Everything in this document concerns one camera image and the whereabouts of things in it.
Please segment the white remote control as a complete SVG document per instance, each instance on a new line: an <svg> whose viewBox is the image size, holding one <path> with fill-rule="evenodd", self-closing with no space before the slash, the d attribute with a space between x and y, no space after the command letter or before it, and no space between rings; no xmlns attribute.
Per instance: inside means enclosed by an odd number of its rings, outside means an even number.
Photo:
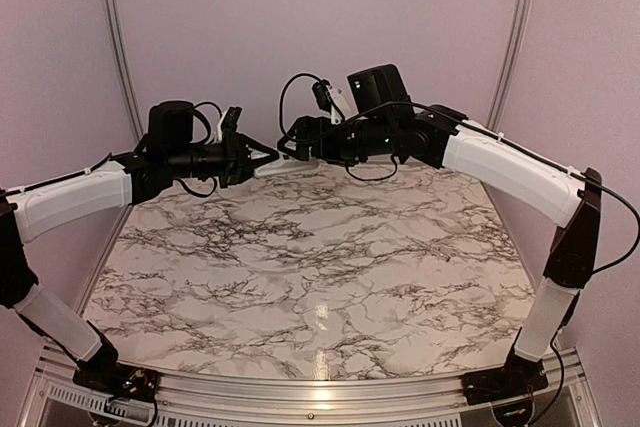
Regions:
<svg viewBox="0 0 640 427"><path fill-rule="evenodd" d="M319 162L317 160L300 161L292 158L280 158L256 168L254 170L254 176L256 178L266 178L272 176L289 175L314 170L318 167Z"/></svg>

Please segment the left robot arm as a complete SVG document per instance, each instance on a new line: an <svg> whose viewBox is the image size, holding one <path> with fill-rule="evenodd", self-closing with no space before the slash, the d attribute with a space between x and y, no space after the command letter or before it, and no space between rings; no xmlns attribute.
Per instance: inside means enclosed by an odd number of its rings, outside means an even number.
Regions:
<svg viewBox="0 0 640 427"><path fill-rule="evenodd" d="M131 152L93 167L1 193L1 304L36 333L58 343L106 392L125 385L115 347L44 288L29 267L25 244L94 213L135 206L188 178L214 187L241 184L274 162L276 150L237 130L241 110L230 107L211 125L198 105L165 101L151 108L148 130Z"/></svg>

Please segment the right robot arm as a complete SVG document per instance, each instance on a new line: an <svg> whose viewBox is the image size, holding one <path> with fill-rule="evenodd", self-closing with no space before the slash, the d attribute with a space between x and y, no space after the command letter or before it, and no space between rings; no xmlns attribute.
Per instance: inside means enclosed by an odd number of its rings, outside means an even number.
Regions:
<svg viewBox="0 0 640 427"><path fill-rule="evenodd" d="M537 366L580 291L594 273L601 222L601 178L532 153L442 105L412 102L399 69L375 66L347 78L357 113L326 80L312 88L322 117L304 116L281 129L279 151L353 167L373 156L395 164L413 158L471 176L533 207L557 227L534 303L495 385L515 395Z"/></svg>

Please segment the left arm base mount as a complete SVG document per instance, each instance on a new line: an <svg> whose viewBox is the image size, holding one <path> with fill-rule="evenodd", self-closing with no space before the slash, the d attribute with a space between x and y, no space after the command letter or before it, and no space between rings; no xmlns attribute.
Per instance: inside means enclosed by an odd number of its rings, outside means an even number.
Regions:
<svg viewBox="0 0 640 427"><path fill-rule="evenodd" d="M109 394L116 399L132 399L151 403L155 400L161 374L153 369L117 363L111 370L77 369L73 383Z"/></svg>

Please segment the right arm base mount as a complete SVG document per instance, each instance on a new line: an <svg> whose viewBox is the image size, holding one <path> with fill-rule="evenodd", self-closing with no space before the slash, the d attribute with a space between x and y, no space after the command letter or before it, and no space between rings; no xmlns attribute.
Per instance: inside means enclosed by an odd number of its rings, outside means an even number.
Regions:
<svg viewBox="0 0 640 427"><path fill-rule="evenodd" d="M546 374L538 367L532 373L505 367L470 372L462 376L461 383L469 405L529 395L549 386Z"/></svg>

